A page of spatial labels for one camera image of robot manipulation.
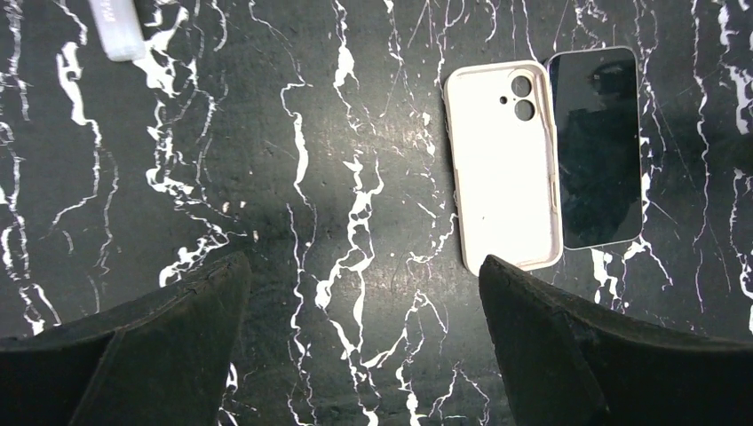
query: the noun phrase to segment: black phone screen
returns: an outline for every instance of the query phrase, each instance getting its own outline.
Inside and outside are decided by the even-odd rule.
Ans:
[[[640,234],[636,58],[627,48],[562,53],[549,64],[565,247]]]

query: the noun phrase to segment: phone screen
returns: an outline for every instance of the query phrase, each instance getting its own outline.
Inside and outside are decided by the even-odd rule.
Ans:
[[[562,53],[549,63],[565,247],[638,236],[636,58],[627,48]]]

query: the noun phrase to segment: table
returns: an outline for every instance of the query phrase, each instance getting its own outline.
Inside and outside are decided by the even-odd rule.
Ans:
[[[241,249],[259,290],[223,424],[507,424],[460,257],[440,84],[462,66],[627,45],[644,231],[535,275],[751,340],[749,0],[137,6],[149,55],[115,64],[88,4],[4,4],[0,335]]]

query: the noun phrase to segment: marble surface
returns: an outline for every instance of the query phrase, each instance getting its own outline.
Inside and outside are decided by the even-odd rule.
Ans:
[[[137,5],[149,55],[115,64],[86,2],[4,2],[0,335],[242,249],[261,288],[222,424],[509,423],[460,260],[440,83],[627,45],[644,231],[535,275],[635,318],[753,340],[750,0]]]

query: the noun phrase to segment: white marble vein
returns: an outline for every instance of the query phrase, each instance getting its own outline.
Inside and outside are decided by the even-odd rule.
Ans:
[[[7,71],[0,71],[0,105],[6,96],[16,91],[20,100],[20,113],[25,121],[29,121],[29,103],[27,97],[28,84],[19,75],[19,60],[21,57],[21,23],[23,22],[22,2],[8,0],[5,2],[5,18],[8,20],[8,30],[12,35],[12,54],[7,58]],[[16,154],[14,146],[16,140],[12,126],[6,121],[7,114],[0,108],[0,147],[9,158],[12,166],[5,170],[12,171],[13,190],[9,192],[0,186],[0,206],[4,206],[10,213],[12,221],[0,231],[0,249],[2,249],[3,265],[8,277],[18,286],[18,293],[26,305],[23,318],[30,325],[31,331],[37,335],[44,331],[45,324],[52,316],[52,325],[60,324],[60,316],[45,296],[44,289],[35,283],[31,276],[31,262],[28,253],[28,238],[26,233],[26,219],[20,212],[19,196],[21,189],[21,162],[23,159]]]
[[[177,180],[170,176],[171,172],[180,166],[186,165],[183,161],[184,155],[181,152],[180,145],[175,141],[173,131],[175,126],[180,123],[185,111],[192,105],[197,98],[203,98],[207,103],[207,114],[203,120],[201,134],[197,137],[196,142],[203,141],[208,137],[209,128],[212,123],[214,112],[218,108],[219,102],[226,95],[227,87],[220,94],[212,94],[201,88],[198,74],[198,63],[202,59],[204,51],[204,32],[193,22],[195,16],[201,11],[200,2],[194,7],[194,15],[186,7],[179,7],[175,20],[171,26],[163,28],[162,12],[155,12],[155,21],[147,23],[153,28],[160,28],[148,40],[147,55],[143,59],[133,62],[146,75],[147,87],[153,89],[156,97],[155,105],[155,125],[147,128],[147,133],[155,141],[155,166],[147,170],[147,184],[159,193],[168,194],[172,200],[174,209],[182,211],[187,217],[201,223],[206,233],[196,239],[195,248],[181,247],[178,249],[178,260],[173,264],[164,267],[160,271],[159,285],[164,287],[168,284],[180,280],[183,273],[192,271],[200,266],[206,256],[213,250],[224,247],[230,242],[230,236],[234,233],[223,230],[222,226],[213,223],[207,217],[199,216],[189,206],[203,206],[208,212],[214,213],[220,217],[226,217],[219,208],[211,206],[206,200],[205,189],[202,183],[194,181],[199,187],[200,198],[194,197],[194,185]],[[174,59],[168,52],[170,42],[175,37],[179,28],[190,31],[194,29],[199,34],[199,46],[189,61],[180,61]],[[176,69],[180,67],[188,72],[188,77],[181,84],[176,84]],[[181,103],[181,96],[188,93],[187,100]],[[169,111],[178,110],[174,116],[168,116]],[[205,155],[205,150],[199,154],[199,157]],[[199,169],[201,164],[199,158],[194,162],[196,165],[196,176],[200,176]],[[239,236],[245,236],[245,233],[238,233]]]

